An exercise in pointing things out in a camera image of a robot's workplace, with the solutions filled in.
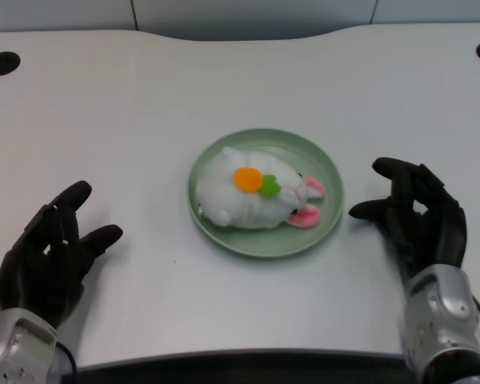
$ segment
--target white table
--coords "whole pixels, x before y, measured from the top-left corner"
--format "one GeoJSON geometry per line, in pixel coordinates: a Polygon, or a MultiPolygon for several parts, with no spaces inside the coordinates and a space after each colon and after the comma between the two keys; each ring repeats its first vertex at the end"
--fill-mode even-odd
{"type": "Polygon", "coordinates": [[[364,26],[293,41],[186,42],[126,31],[0,34],[0,263],[80,179],[95,263],[60,335],[80,366],[255,347],[398,353],[403,288],[382,237],[346,212],[322,244],[261,261],[214,246],[185,201],[192,162],[236,130],[292,130],[336,161],[346,211],[385,197],[379,156],[424,162],[466,211],[480,299],[480,24],[364,26]]]}

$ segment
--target bunny nose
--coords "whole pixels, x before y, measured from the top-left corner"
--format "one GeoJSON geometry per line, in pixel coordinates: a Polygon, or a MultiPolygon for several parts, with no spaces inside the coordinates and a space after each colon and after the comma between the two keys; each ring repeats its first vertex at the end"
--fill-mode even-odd
{"type": "Polygon", "coordinates": [[[302,198],[300,196],[300,194],[298,194],[298,189],[300,188],[301,186],[298,186],[297,188],[293,188],[292,191],[294,192],[295,196],[297,196],[297,200],[299,200],[300,202],[302,201],[302,198]]]}

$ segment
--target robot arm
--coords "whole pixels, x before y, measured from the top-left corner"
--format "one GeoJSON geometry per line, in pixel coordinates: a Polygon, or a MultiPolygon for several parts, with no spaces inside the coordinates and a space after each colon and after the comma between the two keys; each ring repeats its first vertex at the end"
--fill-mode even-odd
{"type": "Polygon", "coordinates": [[[44,384],[56,328],[72,313],[96,257],[122,236],[118,226],[78,235],[76,210],[91,187],[77,182],[43,206],[0,267],[0,384],[44,384]]]}
{"type": "Polygon", "coordinates": [[[379,158],[373,168],[392,181],[391,196],[350,215],[376,222],[405,264],[407,365],[421,383],[480,382],[480,310],[461,270],[464,212],[424,165],[379,158]],[[428,211],[415,212],[415,200],[428,211]]]}

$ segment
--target green plate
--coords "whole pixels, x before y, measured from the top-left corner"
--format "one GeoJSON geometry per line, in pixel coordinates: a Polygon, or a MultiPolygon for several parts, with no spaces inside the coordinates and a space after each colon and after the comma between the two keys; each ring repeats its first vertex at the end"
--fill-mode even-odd
{"type": "Polygon", "coordinates": [[[343,208],[343,183],[338,169],[327,154],[309,140],[282,130],[243,130],[220,138],[199,156],[192,166],[187,188],[192,218],[211,239],[240,254],[276,258],[296,254],[317,244],[338,222],[343,208]],[[211,160],[224,146],[239,150],[258,150],[273,154],[301,174],[310,174],[324,183],[326,196],[313,200],[322,213],[320,224],[296,228],[285,223],[268,230],[219,227],[201,217],[195,198],[197,180],[209,169],[211,160]]]}

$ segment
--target plush bunny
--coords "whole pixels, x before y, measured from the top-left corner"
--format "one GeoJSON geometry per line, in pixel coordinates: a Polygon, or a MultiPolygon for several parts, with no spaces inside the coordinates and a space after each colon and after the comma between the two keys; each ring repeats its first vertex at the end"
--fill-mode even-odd
{"type": "Polygon", "coordinates": [[[217,226],[240,228],[273,228],[281,222],[315,226],[320,211],[307,201],[324,193],[317,179],[298,174],[272,154],[227,146],[196,185],[206,218],[217,226]]]}

